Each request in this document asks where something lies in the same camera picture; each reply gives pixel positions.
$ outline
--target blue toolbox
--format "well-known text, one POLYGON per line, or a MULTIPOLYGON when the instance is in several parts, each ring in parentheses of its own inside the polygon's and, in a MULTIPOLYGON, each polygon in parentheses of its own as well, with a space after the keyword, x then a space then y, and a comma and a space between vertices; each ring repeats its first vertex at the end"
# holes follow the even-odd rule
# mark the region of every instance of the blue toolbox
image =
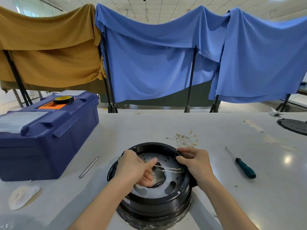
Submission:
POLYGON ((58 179, 99 123, 97 94, 66 90, 0 116, 2 181, 58 179))

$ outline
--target ceiling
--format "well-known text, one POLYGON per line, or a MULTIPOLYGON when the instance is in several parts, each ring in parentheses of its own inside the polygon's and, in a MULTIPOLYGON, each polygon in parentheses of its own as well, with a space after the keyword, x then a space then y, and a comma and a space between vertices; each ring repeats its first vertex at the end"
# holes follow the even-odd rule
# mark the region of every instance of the ceiling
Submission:
POLYGON ((161 24, 174 20, 203 5, 210 11, 224 15, 240 7, 262 19, 288 20, 307 15, 307 0, 47 0, 65 11, 84 4, 97 3, 133 20, 161 24))

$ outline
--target forearm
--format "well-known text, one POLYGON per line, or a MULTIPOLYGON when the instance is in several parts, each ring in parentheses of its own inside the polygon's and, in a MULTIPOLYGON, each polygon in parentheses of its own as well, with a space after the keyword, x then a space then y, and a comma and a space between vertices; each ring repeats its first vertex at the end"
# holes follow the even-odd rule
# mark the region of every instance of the forearm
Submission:
POLYGON ((129 193, 129 184, 113 178, 80 214, 68 230, 105 230, 121 200, 129 193))
POLYGON ((258 230, 216 178, 199 182, 199 187, 209 198, 224 230, 258 230))

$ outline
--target screwdriver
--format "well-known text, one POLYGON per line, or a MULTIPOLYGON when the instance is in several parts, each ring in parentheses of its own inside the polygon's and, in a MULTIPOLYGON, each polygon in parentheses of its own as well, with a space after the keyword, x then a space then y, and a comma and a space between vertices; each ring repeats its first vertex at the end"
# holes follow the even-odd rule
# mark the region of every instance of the screwdriver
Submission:
POLYGON ((236 163, 239 164, 239 166, 241 167, 241 169, 243 170, 244 174, 246 174, 247 177, 249 177, 250 179, 256 178, 256 174, 255 172, 247 166, 247 164, 245 164, 241 158, 237 158, 235 157, 235 155, 233 155, 233 157, 236 159, 236 163))

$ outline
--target hand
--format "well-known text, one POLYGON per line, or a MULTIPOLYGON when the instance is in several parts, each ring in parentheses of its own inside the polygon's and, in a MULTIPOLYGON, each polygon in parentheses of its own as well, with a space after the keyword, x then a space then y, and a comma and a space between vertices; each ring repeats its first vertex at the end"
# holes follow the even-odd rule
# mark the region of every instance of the hand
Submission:
POLYGON ((211 168, 208 151, 192 147, 178 148, 177 150, 182 152, 186 157, 177 156, 177 161, 188 167, 190 173, 197 182, 215 178, 211 168))
POLYGON ((134 184, 151 187, 153 185, 152 167, 157 161, 158 159, 154 158, 144 162, 134 151, 126 150, 118 160, 114 178, 120 178, 122 181, 128 182, 131 189, 134 184))

